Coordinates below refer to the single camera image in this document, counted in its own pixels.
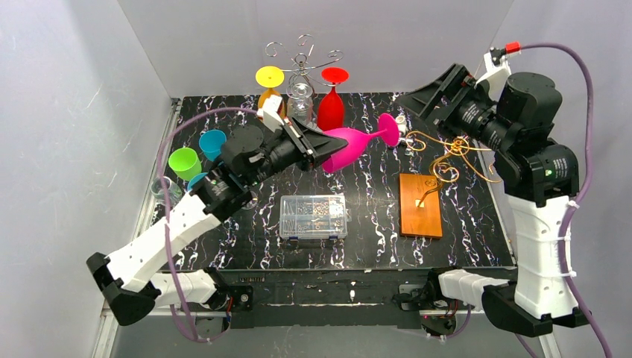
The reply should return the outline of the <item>red plastic wine glass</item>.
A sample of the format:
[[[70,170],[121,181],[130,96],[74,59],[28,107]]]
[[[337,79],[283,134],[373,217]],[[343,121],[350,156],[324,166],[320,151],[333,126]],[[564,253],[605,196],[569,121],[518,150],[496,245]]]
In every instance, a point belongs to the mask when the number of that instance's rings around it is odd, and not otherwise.
[[[349,78],[349,73],[340,67],[328,67],[321,71],[321,76],[333,87],[320,101],[317,109],[317,126],[322,131],[330,131],[341,128],[344,123],[344,103],[336,92],[336,86],[345,82]]]

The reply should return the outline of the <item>pink plastic wine glass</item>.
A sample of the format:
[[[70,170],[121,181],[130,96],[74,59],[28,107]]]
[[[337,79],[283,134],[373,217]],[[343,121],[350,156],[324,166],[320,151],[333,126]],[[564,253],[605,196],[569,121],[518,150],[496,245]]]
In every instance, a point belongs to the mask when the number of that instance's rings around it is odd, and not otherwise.
[[[347,141],[340,151],[334,153],[322,164],[322,169],[326,173],[336,172],[356,161],[366,149],[369,141],[377,137],[390,147],[396,147],[399,143],[399,128],[395,118],[390,114],[383,113],[379,116],[379,129],[377,132],[365,133],[354,128],[336,128],[324,133],[328,136],[344,139]]]

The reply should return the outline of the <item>yellow plastic wine glass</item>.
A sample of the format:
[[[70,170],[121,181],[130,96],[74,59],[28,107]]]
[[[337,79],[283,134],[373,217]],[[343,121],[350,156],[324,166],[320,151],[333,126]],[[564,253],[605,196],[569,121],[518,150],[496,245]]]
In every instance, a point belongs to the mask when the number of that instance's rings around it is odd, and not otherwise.
[[[263,66],[256,72],[256,82],[259,86],[265,88],[265,91],[259,96],[258,108],[263,108],[265,100],[272,95],[282,96],[277,90],[277,87],[279,87],[284,80],[284,72],[276,66]]]

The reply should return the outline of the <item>blue plastic wine glass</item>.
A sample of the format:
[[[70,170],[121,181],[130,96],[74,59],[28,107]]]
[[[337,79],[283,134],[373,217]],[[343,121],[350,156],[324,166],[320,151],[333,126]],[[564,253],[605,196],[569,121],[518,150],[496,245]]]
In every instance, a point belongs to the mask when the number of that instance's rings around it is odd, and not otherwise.
[[[198,140],[198,145],[204,156],[213,161],[221,154],[221,147],[226,141],[226,134],[214,129],[204,132]]]
[[[207,175],[207,172],[202,172],[198,175],[195,175],[187,184],[186,187],[186,192],[191,192],[195,186],[196,183],[198,183],[200,180],[204,179]]]

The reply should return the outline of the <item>green plastic wine glass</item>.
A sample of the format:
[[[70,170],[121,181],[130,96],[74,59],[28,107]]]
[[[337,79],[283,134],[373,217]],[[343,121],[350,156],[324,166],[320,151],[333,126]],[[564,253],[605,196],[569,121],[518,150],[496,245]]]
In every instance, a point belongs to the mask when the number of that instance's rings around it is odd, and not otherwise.
[[[168,157],[168,166],[178,178],[190,181],[202,172],[198,153],[190,147],[182,147],[173,151]]]

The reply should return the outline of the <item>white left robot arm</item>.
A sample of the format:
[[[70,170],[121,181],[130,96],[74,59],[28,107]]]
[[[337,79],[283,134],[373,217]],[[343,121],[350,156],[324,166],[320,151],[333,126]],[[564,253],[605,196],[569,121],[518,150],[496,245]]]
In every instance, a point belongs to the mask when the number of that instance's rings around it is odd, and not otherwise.
[[[154,225],[126,246],[86,261],[116,321],[135,324],[157,307],[203,304],[225,310],[244,288],[229,285],[214,268],[165,273],[174,255],[221,226],[252,199],[251,188],[290,166],[316,169],[348,146],[270,111],[262,121],[236,128],[204,178]]]

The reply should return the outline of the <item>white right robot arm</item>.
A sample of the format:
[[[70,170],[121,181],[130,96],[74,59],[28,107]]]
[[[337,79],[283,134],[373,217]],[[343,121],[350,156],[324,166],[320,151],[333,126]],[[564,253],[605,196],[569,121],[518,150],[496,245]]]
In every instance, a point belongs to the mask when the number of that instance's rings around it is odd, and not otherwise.
[[[508,57],[519,43],[491,48],[486,73],[474,78],[451,65],[397,104],[431,122],[445,137],[464,134],[494,153],[516,223],[516,280],[473,274],[450,266],[429,272],[422,299],[457,300],[484,311],[494,327],[527,337],[554,326],[588,322],[569,288],[569,218],[580,194],[578,159],[550,136],[563,97],[554,81],[533,72],[512,72]]]

